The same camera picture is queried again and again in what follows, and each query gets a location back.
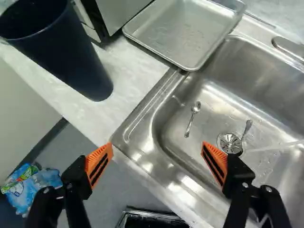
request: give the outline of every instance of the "sink drain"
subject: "sink drain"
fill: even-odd
[[[242,141],[235,134],[219,134],[217,143],[218,147],[225,153],[233,153],[237,156],[243,153]]]

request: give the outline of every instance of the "navy blue cup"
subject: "navy blue cup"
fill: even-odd
[[[18,0],[0,16],[0,37],[93,101],[113,91],[69,0]]]

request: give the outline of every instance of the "gray floor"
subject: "gray floor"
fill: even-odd
[[[62,173],[79,155],[88,154],[96,147],[76,128],[68,124],[37,157],[44,168],[56,168]],[[85,201],[94,228],[114,228],[126,206],[170,211],[144,186],[114,161],[105,169],[94,192]],[[60,215],[58,228],[67,228],[65,212]]]

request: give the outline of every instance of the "metal spoon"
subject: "metal spoon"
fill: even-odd
[[[192,115],[191,115],[191,118],[190,118],[188,127],[187,127],[187,129],[186,129],[185,138],[188,138],[188,137],[189,137],[190,129],[191,129],[192,122],[193,122],[193,119],[194,119],[194,115],[200,111],[200,105],[201,105],[200,102],[197,101],[197,102],[195,103],[195,105],[191,107]]]
[[[245,127],[244,133],[241,137],[241,143],[243,142],[243,139],[244,139],[245,135],[247,134],[247,132],[249,131],[249,129],[252,127],[252,124],[253,124],[252,120],[247,120],[246,121],[246,127]]]

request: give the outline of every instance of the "stainless steel sink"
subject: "stainless steel sink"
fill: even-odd
[[[271,46],[275,35],[250,19],[241,22],[201,70],[172,67],[113,136],[119,150],[213,227],[222,226],[229,203],[201,143],[219,146],[219,134],[241,138],[248,119],[254,124],[240,158],[256,173],[253,184],[276,187],[293,226],[302,227],[304,145],[250,152],[304,139],[303,67]],[[201,111],[185,138],[196,101]]]

